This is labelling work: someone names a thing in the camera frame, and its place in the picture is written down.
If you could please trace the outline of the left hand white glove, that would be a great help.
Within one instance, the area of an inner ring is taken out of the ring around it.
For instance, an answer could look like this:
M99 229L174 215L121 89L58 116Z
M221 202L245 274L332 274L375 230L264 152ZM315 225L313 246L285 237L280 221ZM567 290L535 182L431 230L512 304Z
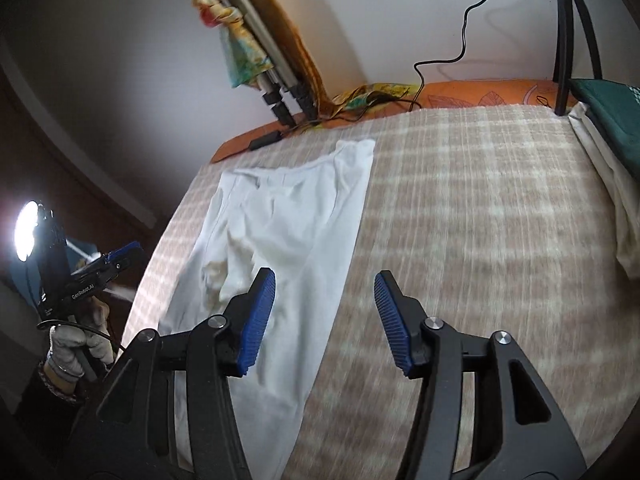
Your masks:
M72 391L86 374L79 361L82 350L87 349L103 367L111 367L115 361L112 344L103 337L107 334L108 305L90 297L77 307L76 323L89 330L69 325L51 327L50 348L43 367L50 381L64 391Z

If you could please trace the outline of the left forearm dark sleeve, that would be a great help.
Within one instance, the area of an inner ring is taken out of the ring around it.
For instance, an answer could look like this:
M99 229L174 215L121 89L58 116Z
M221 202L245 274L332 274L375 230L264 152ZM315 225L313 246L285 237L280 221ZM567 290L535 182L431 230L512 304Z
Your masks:
M76 384L38 364L15 411L1 408L1 477L70 479L76 452L70 432L86 399Z

